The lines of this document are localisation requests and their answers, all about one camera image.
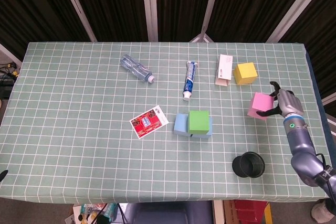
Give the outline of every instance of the black cup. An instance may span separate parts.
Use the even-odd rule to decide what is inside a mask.
[[[241,178],[257,178],[264,173],[265,162],[259,154],[245,152],[232,161],[232,169]]]

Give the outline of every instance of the pink cube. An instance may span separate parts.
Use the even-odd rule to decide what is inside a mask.
[[[253,118],[259,118],[266,121],[266,116],[260,116],[257,111],[267,111],[273,108],[274,98],[267,94],[256,92],[250,102],[250,108],[248,109],[248,116]]]

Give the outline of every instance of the green cube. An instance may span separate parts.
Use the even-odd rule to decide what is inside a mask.
[[[206,134],[209,132],[209,112],[189,111],[188,132],[190,134]]]

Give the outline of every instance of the toothpaste tube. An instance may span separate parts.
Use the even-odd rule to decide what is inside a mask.
[[[196,74],[197,62],[187,61],[187,74],[185,77],[185,84],[183,90],[183,100],[189,101],[191,92],[193,91],[194,78]]]

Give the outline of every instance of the plastic water bottle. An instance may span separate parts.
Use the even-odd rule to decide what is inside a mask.
[[[120,60],[120,65],[132,72],[138,79],[153,83],[154,76],[152,72],[145,68],[141,63],[136,62],[131,56],[124,55]]]

